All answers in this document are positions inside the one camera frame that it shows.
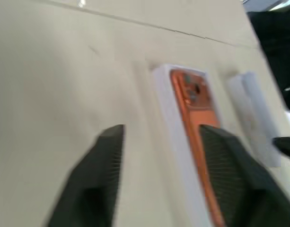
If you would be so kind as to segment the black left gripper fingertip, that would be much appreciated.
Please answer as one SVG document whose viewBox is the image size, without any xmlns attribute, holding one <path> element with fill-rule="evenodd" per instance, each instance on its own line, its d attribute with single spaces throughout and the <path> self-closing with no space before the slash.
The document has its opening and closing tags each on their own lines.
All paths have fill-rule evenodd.
<svg viewBox="0 0 290 227">
<path fill-rule="evenodd" d="M 290 157 L 290 137 L 276 137 L 272 142 L 281 153 Z"/>
</svg>

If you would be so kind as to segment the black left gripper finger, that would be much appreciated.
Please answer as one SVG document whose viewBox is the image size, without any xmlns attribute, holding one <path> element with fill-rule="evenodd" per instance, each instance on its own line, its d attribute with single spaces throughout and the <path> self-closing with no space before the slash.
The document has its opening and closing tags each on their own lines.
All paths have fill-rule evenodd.
<svg viewBox="0 0 290 227">
<path fill-rule="evenodd" d="M 49 227 L 110 227 L 121 182 L 125 126 L 107 128 L 71 170 Z"/>
<path fill-rule="evenodd" d="M 200 126 L 210 182 L 227 227 L 290 227 L 290 200 L 237 136 Z"/>
</svg>

